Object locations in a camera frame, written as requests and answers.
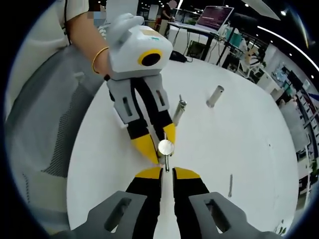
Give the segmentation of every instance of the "white shirt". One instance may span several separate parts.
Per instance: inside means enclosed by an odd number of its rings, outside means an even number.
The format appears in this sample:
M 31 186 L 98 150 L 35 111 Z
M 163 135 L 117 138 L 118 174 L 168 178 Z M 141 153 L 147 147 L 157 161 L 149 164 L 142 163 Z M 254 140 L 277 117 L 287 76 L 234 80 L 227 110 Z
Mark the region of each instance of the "white shirt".
M 248 46 L 247 46 L 247 43 L 246 43 L 246 40 L 245 39 L 242 39 L 241 42 L 240 42 L 240 45 L 239 45 L 239 50 L 241 50 L 243 53 L 246 53 L 247 50 L 248 50 Z
M 8 82 L 5 115 L 9 115 L 15 99 L 31 75 L 54 53 L 67 46 L 64 35 L 65 0 L 56 0 L 35 23 L 22 44 Z M 68 0 L 66 18 L 70 20 L 89 10 L 88 0 Z

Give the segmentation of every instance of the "white sleeve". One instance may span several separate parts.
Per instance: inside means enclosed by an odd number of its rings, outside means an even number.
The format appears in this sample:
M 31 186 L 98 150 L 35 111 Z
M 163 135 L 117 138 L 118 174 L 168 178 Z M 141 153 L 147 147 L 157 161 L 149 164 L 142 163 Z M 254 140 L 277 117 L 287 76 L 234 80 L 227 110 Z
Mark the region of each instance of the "white sleeve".
M 89 10 L 89 0 L 67 0 L 66 20 L 70 20 Z

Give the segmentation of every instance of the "black lens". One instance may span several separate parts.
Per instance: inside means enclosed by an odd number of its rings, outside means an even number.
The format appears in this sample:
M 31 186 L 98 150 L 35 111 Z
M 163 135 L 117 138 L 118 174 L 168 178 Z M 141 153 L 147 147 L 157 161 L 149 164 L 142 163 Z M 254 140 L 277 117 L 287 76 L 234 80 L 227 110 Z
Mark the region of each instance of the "black lens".
M 142 65 L 152 66 L 152 65 L 155 65 L 159 60 L 160 60 L 160 55 L 157 53 L 153 53 L 143 58 Z

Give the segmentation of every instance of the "laptop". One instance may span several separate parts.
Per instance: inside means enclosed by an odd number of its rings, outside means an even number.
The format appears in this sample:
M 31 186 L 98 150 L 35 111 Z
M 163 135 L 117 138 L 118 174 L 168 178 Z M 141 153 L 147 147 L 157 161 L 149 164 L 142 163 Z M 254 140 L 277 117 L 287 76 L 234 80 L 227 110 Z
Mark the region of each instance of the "laptop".
M 220 28 L 225 24 L 233 10 L 233 7 L 227 6 L 207 6 L 196 25 L 179 22 L 172 22 L 170 25 L 218 34 Z

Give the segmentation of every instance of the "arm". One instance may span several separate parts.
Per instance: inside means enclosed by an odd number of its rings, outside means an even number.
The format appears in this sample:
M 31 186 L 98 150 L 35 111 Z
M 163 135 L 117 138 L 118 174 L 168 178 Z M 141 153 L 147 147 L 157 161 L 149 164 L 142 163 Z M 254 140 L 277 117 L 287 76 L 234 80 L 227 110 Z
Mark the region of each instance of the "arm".
M 85 12 L 67 21 L 67 28 L 70 34 L 70 40 L 77 46 L 83 54 L 93 61 L 96 54 L 107 47 L 107 42 L 99 33 L 98 29 L 93 24 L 93 19 L 88 17 Z M 103 51 L 95 60 L 94 68 L 102 76 L 108 74 L 107 67 L 107 52 Z
M 171 19 L 171 17 L 167 15 L 165 10 L 163 10 L 163 15 L 166 16 L 168 19 Z

